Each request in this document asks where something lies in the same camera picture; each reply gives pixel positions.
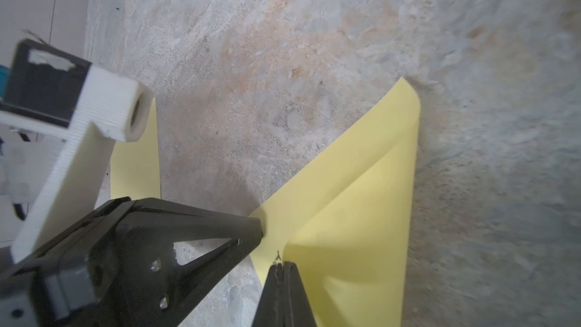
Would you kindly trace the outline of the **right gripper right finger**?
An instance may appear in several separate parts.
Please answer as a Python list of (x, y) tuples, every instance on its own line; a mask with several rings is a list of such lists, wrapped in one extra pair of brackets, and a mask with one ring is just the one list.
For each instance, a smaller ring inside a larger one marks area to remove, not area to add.
[(283, 326), (317, 327), (298, 266), (283, 266)]

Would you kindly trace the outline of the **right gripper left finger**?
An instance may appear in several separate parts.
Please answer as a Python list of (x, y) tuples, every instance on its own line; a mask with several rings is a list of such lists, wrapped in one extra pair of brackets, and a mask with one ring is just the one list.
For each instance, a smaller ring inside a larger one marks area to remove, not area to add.
[(281, 302), (282, 286), (283, 266), (277, 262), (269, 268), (252, 327), (280, 327), (284, 325)]

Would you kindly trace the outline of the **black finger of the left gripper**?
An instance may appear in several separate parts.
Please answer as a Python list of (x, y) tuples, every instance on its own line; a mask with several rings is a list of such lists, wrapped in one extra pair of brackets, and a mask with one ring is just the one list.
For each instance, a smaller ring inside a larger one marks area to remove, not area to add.
[(177, 326), (261, 242), (257, 218), (157, 198), (104, 206), (83, 237), (86, 326)]

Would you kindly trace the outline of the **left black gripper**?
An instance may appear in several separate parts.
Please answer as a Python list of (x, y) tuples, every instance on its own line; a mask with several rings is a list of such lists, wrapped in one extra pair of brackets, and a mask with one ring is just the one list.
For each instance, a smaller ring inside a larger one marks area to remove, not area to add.
[(3, 326), (124, 326), (117, 224), (134, 205), (114, 199), (1, 274)]

